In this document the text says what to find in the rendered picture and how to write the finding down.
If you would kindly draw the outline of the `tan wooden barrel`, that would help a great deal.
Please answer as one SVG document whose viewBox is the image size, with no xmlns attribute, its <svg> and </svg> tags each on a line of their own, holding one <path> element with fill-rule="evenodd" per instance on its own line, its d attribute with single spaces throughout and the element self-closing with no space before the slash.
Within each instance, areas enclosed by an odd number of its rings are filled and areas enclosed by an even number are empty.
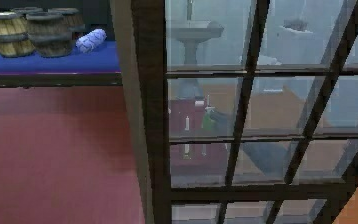
<svg viewBox="0 0 358 224">
<path fill-rule="evenodd" d="M 0 55 L 17 58 L 31 55 L 34 51 L 24 17 L 14 12 L 0 12 Z"/>
</svg>

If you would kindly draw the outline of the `white patterned roll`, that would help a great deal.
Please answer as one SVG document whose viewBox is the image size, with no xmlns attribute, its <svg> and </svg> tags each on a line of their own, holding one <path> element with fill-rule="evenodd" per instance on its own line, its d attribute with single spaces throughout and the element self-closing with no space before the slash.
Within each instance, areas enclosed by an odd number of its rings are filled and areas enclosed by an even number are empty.
<svg viewBox="0 0 358 224">
<path fill-rule="evenodd" d="M 107 34 L 103 29 L 94 29 L 88 34 L 80 37 L 75 46 L 82 53 L 88 53 L 99 47 L 107 38 Z"/>
</svg>

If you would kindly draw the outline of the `dark wooden barrel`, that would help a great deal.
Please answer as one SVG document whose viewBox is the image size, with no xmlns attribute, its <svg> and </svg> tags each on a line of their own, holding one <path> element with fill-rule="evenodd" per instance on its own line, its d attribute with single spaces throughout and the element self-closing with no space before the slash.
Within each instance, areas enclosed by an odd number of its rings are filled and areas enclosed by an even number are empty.
<svg viewBox="0 0 358 224">
<path fill-rule="evenodd" d="M 37 53 L 44 58 L 71 54 L 72 31 L 59 13 L 37 12 L 26 15 L 27 35 Z"/>
<path fill-rule="evenodd" d="M 51 8 L 49 12 L 61 14 L 73 33 L 82 33 L 86 29 L 81 12 L 77 8 Z"/>
</svg>

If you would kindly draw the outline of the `dark red low cabinet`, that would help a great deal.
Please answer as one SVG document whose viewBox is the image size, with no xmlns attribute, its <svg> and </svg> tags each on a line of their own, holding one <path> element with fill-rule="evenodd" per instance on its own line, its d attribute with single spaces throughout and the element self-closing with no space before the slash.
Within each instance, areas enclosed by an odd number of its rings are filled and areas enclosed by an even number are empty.
<svg viewBox="0 0 358 224">
<path fill-rule="evenodd" d="M 169 128 L 171 134 L 194 136 L 198 132 L 211 131 L 202 128 L 205 114 L 205 100 L 174 99 L 169 103 Z M 190 119 L 190 130 L 185 130 L 185 118 Z M 222 175 L 228 163 L 226 145 L 183 144 L 170 147 L 170 165 L 172 175 Z"/>
</svg>

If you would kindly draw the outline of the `blue topped table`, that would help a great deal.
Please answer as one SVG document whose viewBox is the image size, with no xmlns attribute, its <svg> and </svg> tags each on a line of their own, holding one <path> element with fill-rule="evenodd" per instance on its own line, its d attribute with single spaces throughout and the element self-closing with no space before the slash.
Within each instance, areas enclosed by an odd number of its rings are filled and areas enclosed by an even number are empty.
<svg viewBox="0 0 358 224">
<path fill-rule="evenodd" d="M 37 53 L 19 58 L 0 55 L 0 88 L 121 85 L 114 41 L 105 41 L 89 53 L 74 49 L 59 58 L 43 58 Z"/>
</svg>

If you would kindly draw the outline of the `grey pedestal sink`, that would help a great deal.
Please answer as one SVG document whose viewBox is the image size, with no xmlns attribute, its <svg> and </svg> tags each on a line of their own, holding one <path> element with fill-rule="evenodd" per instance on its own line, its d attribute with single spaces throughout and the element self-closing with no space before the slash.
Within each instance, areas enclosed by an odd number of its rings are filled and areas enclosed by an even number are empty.
<svg viewBox="0 0 358 224">
<path fill-rule="evenodd" d="M 168 23 L 168 36 L 181 42 L 184 46 L 184 64 L 197 64 L 197 49 L 200 43 L 219 38 L 224 27 L 216 21 L 171 20 Z M 176 91 L 178 99 L 203 99 L 203 90 L 197 78 L 184 78 L 178 81 Z"/>
</svg>

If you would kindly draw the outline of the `green spray bottle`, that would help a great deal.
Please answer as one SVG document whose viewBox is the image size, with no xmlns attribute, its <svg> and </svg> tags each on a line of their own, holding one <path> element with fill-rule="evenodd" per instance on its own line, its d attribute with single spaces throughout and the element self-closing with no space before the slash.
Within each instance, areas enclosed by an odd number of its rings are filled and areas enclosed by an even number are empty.
<svg viewBox="0 0 358 224">
<path fill-rule="evenodd" d="M 202 118 L 202 128 L 207 131 L 212 131 L 215 127 L 216 121 L 211 118 L 211 113 L 214 111 L 214 107 L 207 106 L 205 108 L 205 114 Z"/>
</svg>

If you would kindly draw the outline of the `dark framed glass door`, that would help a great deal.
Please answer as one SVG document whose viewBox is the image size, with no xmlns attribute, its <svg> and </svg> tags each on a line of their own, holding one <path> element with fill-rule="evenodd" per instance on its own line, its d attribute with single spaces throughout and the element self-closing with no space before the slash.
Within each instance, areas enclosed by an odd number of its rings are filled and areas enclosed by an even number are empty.
<svg viewBox="0 0 358 224">
<path fill-rule="evenodd" d="M 232 190 L 238 147 L 247 116 L 269 4 L 270 0 L 257 0 L 254 4 L 253 14 L 250 16 L 248 26 L 250 40 L 245 48 L 247 74 L 243 77 L 239 95 L 232 149 L 225 176 L 225 186 L 222 188 L 224 194 L 229 194 Z M 131 11 L 141 84 L 154 224 L 171 224 L 174 198 L 182 193 L 171 189 L 168 109 L 166 105 L 165 0 L 131 0 Z M 290 184 L 295 177 L 357 35 L 358 0 L 347 0 L 343 3 L 342 11 L 323 57 L 323 60 L 330 64 L 329 70 L 314 80 L 299 120 L 304 138 L 299 141 L 291 154 L 291 160 L 284 176 L 286 184 Z"/>
</svg>

